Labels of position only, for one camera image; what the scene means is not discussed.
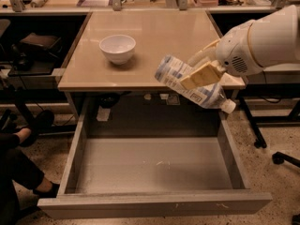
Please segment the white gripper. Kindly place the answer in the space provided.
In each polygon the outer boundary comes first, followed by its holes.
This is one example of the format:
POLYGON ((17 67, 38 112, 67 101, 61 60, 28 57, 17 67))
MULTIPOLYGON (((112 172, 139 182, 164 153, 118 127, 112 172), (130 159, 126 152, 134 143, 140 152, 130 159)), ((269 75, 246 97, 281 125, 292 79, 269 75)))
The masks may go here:
POLYGON ((218 83, 226 72, 233 76, 247 76, 260 73, 263 68, 255 61, 249 45, 249 32, 254 20, 249 20, 228 31, 221 39, 216 39, 193 54, 187 63, 195 67, 204 59, 208 61, 193 69, 181 80, 181 85, 191 90, 218 83))

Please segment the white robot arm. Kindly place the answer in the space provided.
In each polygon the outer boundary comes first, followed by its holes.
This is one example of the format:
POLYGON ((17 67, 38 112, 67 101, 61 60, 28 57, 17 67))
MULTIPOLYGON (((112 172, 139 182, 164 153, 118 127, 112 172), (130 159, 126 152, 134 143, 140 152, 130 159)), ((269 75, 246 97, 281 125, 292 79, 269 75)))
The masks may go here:
POLYGON ((217 83, 223 74, 243 77, 300 61, 299 8, 285 7, 232 28, 188 60, 180 83, 187 90, 217 83))

